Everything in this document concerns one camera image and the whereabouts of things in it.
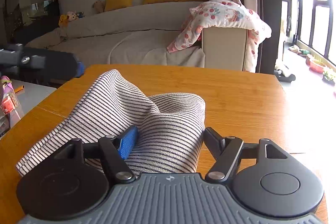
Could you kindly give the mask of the white upright vacuum cleaner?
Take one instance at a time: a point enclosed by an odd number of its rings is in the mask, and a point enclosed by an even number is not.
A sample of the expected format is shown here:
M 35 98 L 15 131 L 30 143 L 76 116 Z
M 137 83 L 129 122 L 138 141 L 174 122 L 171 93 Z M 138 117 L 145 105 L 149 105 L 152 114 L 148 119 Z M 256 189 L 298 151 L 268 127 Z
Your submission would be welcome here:
M 285 46 L 286 42 L 279 43 L 278 58 L 276 59 L 273 73 L 280 82 L 291 83 L 296 80 L 296 77 L 283 61 Z

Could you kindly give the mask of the grey covered sofa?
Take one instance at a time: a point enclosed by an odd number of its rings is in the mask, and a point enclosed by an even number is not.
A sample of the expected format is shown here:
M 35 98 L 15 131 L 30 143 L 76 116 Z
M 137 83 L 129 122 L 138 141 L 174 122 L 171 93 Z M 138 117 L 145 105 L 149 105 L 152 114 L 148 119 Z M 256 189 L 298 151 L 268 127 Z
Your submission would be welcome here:
M 29 48 L 73 53 L 86 67 L 94 64 L 146 64 L 204 67 L 200 46 L 168 53 L 198 2 L 140 5 L 86 16 L 40 36 Z

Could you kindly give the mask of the yellow plush toy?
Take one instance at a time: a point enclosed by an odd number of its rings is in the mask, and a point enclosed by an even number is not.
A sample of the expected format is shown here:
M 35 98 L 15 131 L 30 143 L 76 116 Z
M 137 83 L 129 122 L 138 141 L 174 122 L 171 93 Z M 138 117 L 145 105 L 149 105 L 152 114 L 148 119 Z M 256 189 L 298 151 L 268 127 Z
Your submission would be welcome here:
M 69 22 L 73 22 L 74 20 L 84 18 L 84 13 L 83 12 L 72 12 L 69 11 L 66 14 L 60 15 L 59 18 L 59 27 L 63 28 L 68 25 Z

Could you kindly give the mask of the small green potted plant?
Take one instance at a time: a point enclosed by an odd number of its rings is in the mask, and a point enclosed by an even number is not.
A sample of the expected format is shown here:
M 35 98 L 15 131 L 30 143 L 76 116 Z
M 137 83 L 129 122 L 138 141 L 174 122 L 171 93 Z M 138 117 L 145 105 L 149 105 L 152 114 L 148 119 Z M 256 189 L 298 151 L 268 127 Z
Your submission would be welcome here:
M 323 76 L 322 76 L 323 82 L 334 86 L 335 85 L 335 71 L 333 71 L 329 67 L 323 68 Z

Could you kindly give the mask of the colourful snack package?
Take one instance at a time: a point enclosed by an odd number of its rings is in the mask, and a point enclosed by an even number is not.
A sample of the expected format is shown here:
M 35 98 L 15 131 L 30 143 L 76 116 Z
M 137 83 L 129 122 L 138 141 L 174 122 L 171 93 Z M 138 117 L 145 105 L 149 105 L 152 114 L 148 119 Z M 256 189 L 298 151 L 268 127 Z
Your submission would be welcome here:
M 21 104 L 14 92 L 11 80 L 1 77 L 1 137 L 14 127 L 23 116 Z

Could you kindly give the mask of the beige cardboard box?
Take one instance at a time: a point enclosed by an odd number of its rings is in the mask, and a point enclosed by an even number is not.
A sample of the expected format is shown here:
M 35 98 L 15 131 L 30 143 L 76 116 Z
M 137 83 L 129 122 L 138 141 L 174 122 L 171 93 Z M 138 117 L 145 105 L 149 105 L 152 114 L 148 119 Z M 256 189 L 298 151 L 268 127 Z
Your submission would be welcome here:
M 211 27 L 202 30 L 205 67 L 244 71 L 248 32 L 242 28 Z

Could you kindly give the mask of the floral pink white quilt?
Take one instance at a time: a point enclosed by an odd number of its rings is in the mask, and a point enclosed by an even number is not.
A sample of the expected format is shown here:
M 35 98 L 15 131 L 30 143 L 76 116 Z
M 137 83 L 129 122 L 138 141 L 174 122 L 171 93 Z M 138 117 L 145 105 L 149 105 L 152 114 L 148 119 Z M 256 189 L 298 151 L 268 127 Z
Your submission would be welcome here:
M 169 53 L 185 50 L 202 41 L 205 28 L 242 28 L 247 30 L 245 72 L 255 73 L 259 45 L 271 37 L 272 29 L 240 0 L 209 0 L 190 9 L 190 18 L 182 32 L 167 46 Z

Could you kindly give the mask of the glass fish tank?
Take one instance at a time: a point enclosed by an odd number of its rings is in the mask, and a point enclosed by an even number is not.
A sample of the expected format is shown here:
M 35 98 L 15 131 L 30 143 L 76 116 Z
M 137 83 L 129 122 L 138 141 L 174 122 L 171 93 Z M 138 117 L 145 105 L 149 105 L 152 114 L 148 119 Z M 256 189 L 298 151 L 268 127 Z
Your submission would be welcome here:
M 30 41 L 59 27 L 58 0 L 44 0 L 26 7 L 16 5 L 8 12 L 7 0 L 3 5 L 3 21 L 9 44 L 26 45 Z

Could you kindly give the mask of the striped grey knit sweater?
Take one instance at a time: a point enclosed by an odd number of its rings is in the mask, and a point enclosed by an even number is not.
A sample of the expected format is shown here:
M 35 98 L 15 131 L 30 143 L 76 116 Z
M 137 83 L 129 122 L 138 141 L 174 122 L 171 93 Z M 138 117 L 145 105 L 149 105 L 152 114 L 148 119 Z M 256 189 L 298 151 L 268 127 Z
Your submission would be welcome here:
M 194 173 L 203 143 L 206 104 L 192 93 L 146 96 L 116 69 L 103 73 L 70 115 L 17 162 L 25 175 L 71 139 L 94 143 L 130 126 L 137 143 L 126 159 L 134 174 Z

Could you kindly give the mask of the red plastic basin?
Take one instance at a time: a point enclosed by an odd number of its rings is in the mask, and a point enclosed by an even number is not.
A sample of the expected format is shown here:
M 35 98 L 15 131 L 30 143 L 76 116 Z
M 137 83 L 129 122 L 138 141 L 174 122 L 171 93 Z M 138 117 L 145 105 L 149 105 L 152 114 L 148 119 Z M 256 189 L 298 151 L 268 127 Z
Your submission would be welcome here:
M 306 56 L 306 65 L 314 72 L 322 74 L 325 70 L 326 65 L 317 59 L 315 59 L 311 54 Z

